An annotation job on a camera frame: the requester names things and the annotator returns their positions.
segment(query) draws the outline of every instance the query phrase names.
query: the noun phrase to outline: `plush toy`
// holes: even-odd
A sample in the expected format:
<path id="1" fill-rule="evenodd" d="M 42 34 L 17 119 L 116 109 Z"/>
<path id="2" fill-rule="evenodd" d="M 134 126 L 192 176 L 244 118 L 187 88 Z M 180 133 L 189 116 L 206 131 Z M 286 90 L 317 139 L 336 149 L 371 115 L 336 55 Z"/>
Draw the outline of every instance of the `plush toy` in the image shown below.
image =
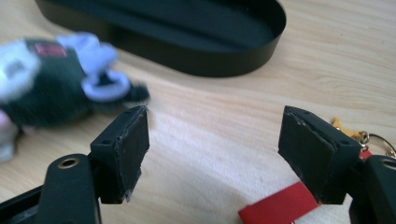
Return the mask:
<path id="1" fill-rule="evenodd" d="M 88 33 L 0 46 L 0 161 L 12 159 L 20 130 L 147 101 L 144 85 L 110 69 L 116 58 L 111 45 Z"/>

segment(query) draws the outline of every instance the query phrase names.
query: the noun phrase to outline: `wooden table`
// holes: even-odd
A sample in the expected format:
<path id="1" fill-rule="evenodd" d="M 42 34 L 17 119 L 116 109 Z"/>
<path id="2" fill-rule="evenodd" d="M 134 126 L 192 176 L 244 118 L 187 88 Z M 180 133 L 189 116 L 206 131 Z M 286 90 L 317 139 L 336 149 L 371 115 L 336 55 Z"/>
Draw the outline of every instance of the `wooden table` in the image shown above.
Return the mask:
<path id="1" fill-rule="evenodd" d="M 396 145 L 396 2 L 281 3 L 288 24 L 275 54 L 245 76 L 188 76 L 120 50 L 115 69 L 151 93 L 150 149 L 132 200 L 101 205 L 104 223 L 241 223 L 238 210 L 298 181 L 277 154 L 285 105 L 337 116 Z M 44 19 L 34 1 L 3 0 L 0 15 L 2 43 L 70 32 Z M 93 115 L 20 137 L 15 159 L 0 164 L 0 202 L 41 185 L 52 161 L 88 154 L 114 118 Z M 350 201 L 297 223 L 348 223 Z"/>

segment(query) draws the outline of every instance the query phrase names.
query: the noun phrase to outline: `black plastic tray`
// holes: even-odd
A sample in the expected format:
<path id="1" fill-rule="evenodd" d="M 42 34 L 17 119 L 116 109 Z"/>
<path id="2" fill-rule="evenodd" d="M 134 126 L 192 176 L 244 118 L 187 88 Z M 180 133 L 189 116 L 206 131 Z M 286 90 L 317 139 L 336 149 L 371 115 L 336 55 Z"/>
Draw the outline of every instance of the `black plastic tray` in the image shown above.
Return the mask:
<path id="1" fill-rule="evenodd" d="M 35 0 L 43 15 L 133 54 L 202 77 L 265 64 L 286 26 L 276 0 Z"/>

